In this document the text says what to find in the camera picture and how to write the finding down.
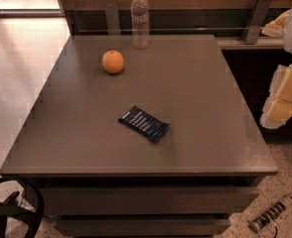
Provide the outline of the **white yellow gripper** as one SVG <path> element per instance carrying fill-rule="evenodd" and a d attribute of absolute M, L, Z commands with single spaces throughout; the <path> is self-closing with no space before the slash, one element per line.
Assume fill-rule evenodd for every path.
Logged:
<path fill-rule="evenodd" d="M 266 129 L 278 129 L 292 117 L 292 63 L 275 70 L 260 118 Z"/>

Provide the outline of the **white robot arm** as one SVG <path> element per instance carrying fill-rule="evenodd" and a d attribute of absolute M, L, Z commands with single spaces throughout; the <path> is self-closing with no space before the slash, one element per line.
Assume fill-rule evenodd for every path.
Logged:
<path fill-rule="evenodd" d="M 266 24 L 261 33 L 269 37 L 282 37 L 284 50 L 292 55 L 292 8 Z M 292 63 L 288 66 L 280 64 L 274 71 L 260 124 L 266 129 L 278 129 L 291 117 Z"/>

